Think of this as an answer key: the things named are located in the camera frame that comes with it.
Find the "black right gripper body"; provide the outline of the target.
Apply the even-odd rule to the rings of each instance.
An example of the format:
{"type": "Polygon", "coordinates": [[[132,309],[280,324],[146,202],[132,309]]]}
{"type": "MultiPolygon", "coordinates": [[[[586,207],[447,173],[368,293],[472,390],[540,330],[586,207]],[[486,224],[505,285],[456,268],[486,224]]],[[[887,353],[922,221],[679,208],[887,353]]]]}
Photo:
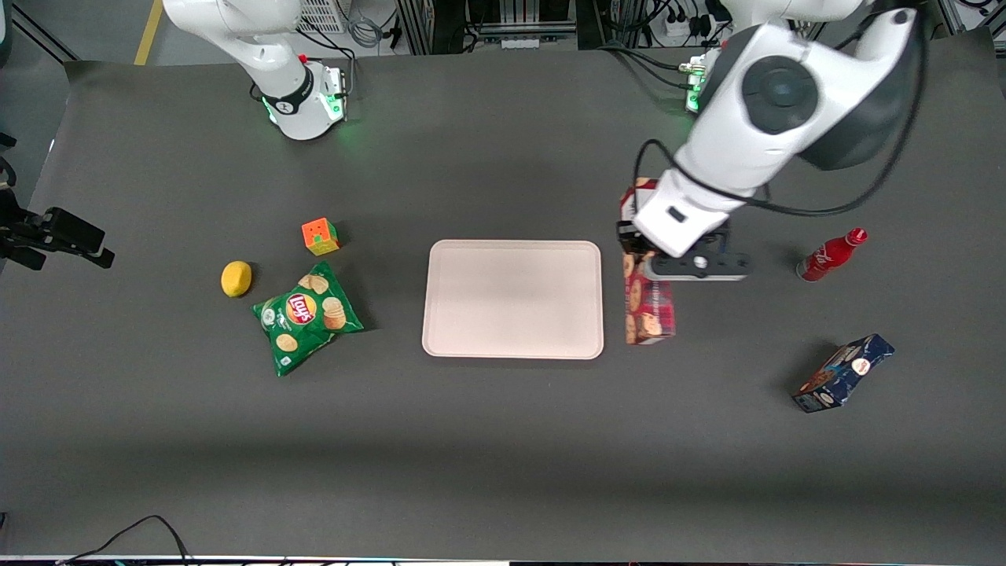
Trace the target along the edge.
{"type": "Polygon", "coordinates": [[[9,187],[1,189],[1,241],[4,246],[48,243],[46,217],[22,208],[9,187]]]}

